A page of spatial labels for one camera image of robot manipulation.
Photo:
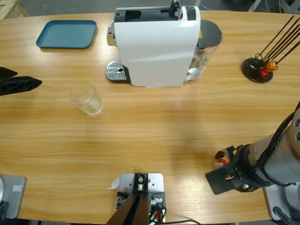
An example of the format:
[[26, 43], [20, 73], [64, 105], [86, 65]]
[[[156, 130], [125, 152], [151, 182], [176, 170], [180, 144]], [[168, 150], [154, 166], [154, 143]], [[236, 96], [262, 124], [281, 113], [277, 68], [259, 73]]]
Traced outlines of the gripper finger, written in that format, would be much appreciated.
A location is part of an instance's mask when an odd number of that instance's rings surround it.
[[13, 71], [5, 67], [0, 67], [0, 79], [11, 78], [16, 76], [17, 74], [18, 73], [16, 71]]
[[42, 84], [41, 80], [29, 76], [1, 78], [0, 95], [31, 91]]

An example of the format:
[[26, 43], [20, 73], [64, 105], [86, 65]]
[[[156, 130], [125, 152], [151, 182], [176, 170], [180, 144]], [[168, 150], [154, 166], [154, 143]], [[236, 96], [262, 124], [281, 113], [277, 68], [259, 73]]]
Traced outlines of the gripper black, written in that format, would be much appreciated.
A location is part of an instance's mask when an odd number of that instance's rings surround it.
[[230, 146], [215, 154], [216, 160], [225, 156], [229, 159], [225, 171], [233, 178], [226, 181], [229, 185], [228, 190], [253, 192], [259, 188], [258, 179], [255, 177], [253, 167], [249, 162], [249, 148], [250, 144], [240, 145], [237, 148]]

